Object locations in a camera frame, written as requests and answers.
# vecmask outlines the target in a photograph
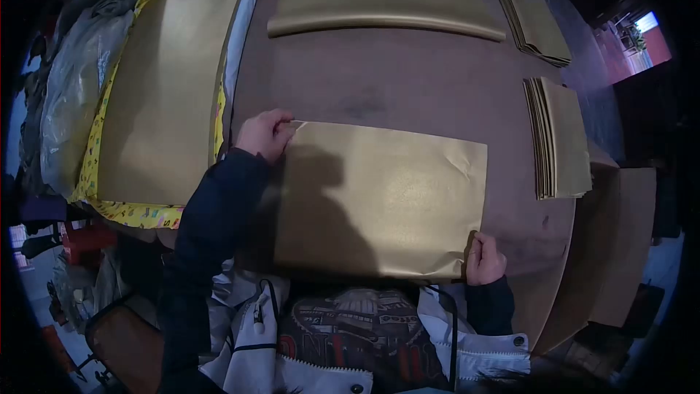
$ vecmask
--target zipper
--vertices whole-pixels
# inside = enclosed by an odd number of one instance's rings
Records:
[[[446,342],[436,342],[435,345],[445,346],[447,348],[451,347],[451,344]],[[528,356],[530,353],[524,351],[466,351],[457,349],[457,353],[468,354],[468,355],[499,355],[499,356]]]
[[[288,356],[285,356],[285,355],[282,355],[279,353],[277,353],[277,355],[280,358],[287,360],[289,362],[303,364],[303,365],[306,365],[307,367],[311,367],[315,370],[332,370],[332,371],[348,372],[348,373],[355,373],[355,374],[367,374],[368,376],[373,377],[372,372],[368,372],[367,370],[357,370],[356,368],[342,368],[342,367],[321,367],[320,365],[311,364],[311,363],[304,362],[304,361],[298,360],[298,359],[292,359]]]

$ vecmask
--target plastic bag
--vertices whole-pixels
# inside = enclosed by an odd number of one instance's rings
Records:
[[[78,181],[101,90],[134,20],[90,18],[85,10],[63,40],[48,76],[41,119],[41,177],[70,197]]]

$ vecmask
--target person's left hand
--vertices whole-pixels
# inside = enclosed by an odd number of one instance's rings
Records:
[[[261,112],[243,123],[235,147],[260,154],[267,163],[274,164],[296,132],[289,126],[293,119],[292,113],[283,109]]]
[[[495,238],[476,233],[466,259],[466,276],[469,286],[493,283],[505,274],[508,259],[495,247]]]

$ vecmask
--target stack of gold paper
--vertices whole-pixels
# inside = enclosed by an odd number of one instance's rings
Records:
[[[571,52],[545,0],[500,0],[520,50],[557,67],[571,63]]]
[[[591,189],[591,172],[576,92],[545,77],[524,80],[524,86],[538,199],[582,197]]]

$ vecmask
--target black cable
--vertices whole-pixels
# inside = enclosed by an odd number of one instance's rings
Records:
[[[447,299],[452,303],[452,348],[450,353],[450,385],[452,386],[452,392],[457,391],[457,302],[454,301],[454,297],[450,294],[444,292],[443,290],[437,289],[433,286],[426,286],[434,290],[436,293],[447,297]]]

